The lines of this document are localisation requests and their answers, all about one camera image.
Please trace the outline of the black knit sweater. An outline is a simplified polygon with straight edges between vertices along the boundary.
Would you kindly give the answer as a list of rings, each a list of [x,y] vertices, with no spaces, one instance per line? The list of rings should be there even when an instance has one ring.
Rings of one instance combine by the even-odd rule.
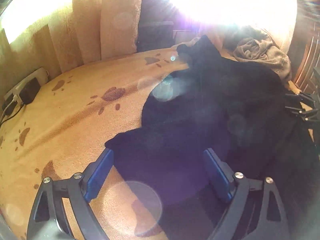
[[[105,144],[120,175],[159,195],[169,239],[207,239],[226,209],[204,169],[211,148],[247,178],[274,179],[292,239],[319,239],[319,149],[287,110],[299,103],[287,100],[279,76],[222,57],[206,36],[177,51],[189,68],[153,89],[141,128]]]

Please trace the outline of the brown wooden door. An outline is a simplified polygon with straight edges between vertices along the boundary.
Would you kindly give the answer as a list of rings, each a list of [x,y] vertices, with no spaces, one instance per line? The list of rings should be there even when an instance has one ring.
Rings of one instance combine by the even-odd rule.
[[[319,67],[319,22],[306,12],[297,12],[288,56],[291,61],[292,82],[306,93],[317,90],[314,69]]]

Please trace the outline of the taupe knit sweater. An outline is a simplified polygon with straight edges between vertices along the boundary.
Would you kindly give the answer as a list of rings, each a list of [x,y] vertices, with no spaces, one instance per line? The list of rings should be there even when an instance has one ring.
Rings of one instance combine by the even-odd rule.
[[[250,26],[227,30],[223,47],[240,62],[257,62],[273,70],[283,82],[291,79],[291,61],[271,36]]]

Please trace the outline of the orange paw print blanket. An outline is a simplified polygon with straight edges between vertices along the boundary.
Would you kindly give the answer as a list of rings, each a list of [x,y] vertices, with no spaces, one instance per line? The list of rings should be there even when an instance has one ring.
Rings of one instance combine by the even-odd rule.
[[[1,126],[1,214],[18,239],[43,178],[65,179],[95,161],[106,141],[138,128],[144,103],[185,69],[170,49],[97,61],[61,74]]]

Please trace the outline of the black charger adapter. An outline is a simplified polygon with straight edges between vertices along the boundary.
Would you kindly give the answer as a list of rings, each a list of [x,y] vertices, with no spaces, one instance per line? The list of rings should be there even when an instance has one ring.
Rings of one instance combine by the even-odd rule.
[[[28,105],[33,102],[36,95],[38,94],[41,86],[38,79],[34,77],[28,81],[19,93],[19,96],[24,105]]]

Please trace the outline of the white power strip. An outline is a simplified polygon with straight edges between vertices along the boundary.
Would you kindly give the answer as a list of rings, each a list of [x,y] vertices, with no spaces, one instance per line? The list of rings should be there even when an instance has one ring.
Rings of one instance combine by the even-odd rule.
[[[43,67],[35,70],[31,74],[29,74],[27,77],[25,77],[22,81],[20,81],[18,84],[16,84],[12,89],[10,89],[4,96],[4,100],[6,101],[8,98],[11,97],[11,95],[20,95],[20,92],[22,89],[26,86],[27,83],[29,83],[34,78],[37,79],[39,85],[42,87],[49,81],[49,73],[47,70],[45,70]]]

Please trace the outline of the black box beside bed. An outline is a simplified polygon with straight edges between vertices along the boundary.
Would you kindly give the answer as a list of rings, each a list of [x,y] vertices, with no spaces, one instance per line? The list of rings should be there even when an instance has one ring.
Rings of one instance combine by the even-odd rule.
[[[171,47],[174,44],[173,27],[174,23],[171,21],[140,23],[137,51],[140,53]]]

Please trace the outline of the cream lace curtain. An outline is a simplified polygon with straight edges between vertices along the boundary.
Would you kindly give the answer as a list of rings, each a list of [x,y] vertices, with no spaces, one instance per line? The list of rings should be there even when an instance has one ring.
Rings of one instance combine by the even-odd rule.
[[[136,52],[142,0],[13,0],[1,14],[1,93],[43,67],[51,77]]]

